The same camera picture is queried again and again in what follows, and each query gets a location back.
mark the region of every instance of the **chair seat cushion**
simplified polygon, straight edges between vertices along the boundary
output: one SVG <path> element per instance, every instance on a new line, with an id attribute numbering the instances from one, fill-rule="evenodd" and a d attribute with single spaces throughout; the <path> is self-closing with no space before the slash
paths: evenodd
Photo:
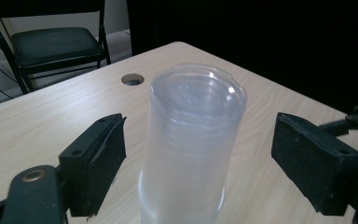
<path id="1" fill-rule="evenodd" d="M 14 34 L 11 40 L 17 64 L 23 68 L 103 55 L 103 48 L 85 28 L 27 31 Z"/>

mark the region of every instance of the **wooden table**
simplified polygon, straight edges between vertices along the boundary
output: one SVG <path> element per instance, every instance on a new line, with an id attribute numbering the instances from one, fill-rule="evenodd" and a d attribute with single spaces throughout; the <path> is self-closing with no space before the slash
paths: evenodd
<path id="1" fill-rule="evenodd" d="M 317 125 L 345 114 L 181 42 L 0 104 L 0 201 L 16 174 L 36 165 L 57 166 L 59 154 L 95 120 L 121 113 L 127 117 L 127 158 L 115 184 L 97 217 L 70 217 L 69 223 L 140 223 L 136 186 L 145 155 L 149 85 L 176 63 L 226 70 L 248 93 L 227 174 L 227 198 L 216 223 L 351 223 L 350 207 L 345 217 L 317 214 L 270 155 L 278 112 Z M 142 75 L 145 82 L 124 85 L 121 78 L 127 74 Z M 358 150 L 358 131 L 340 139 Z"/>

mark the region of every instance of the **black chair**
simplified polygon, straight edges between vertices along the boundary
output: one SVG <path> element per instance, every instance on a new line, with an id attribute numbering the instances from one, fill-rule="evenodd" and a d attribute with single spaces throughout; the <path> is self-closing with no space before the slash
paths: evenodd
<path id="1" fill-rule="evenodd" d="M 0 0 L 0 22 L 3 18 L 31 19 L 89 12 L 99 13 L 98 40 L 83 27 L 37 29 L 9 35 L 0 24 L 0 48 L 22 93 L 37 89 L 32 83 L 34 79 L 100 68 L 102 60 L 111 63 L 103 25 L 104 0 Z"/>

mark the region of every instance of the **gray wall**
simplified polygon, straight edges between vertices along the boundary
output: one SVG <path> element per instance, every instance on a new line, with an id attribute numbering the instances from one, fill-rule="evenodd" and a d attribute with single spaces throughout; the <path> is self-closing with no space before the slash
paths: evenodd
<path id="1" fill-rule="evenodd" d="M 35 28 L 49 28 L 67 25 L 81 25 L 88 27 L 95 36 L 98 36 L 98 15 L 89 13 L 86 15 L 68 15 L 54 17 L 38 17 L 29 22 L 24 18 L 4 20 L 5 26 L 10 34 L 19 31 L 32 30 Z M 107 34 L 130 28 L 126 0 L 106 0 L 105 5 L 105 29 Z M 5 59 L 5 55 L 0 50 L 0 61 Z"/>

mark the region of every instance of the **plastic container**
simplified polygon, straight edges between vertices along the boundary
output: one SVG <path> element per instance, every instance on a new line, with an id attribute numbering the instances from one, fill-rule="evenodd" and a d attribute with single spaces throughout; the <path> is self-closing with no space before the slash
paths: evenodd
<path id="1" fill-rule="evenodd" d="M 214 223 L 246 102 L 230 74 L 204 64 L 178 64 L 153 79 L 142 224 Z"/>

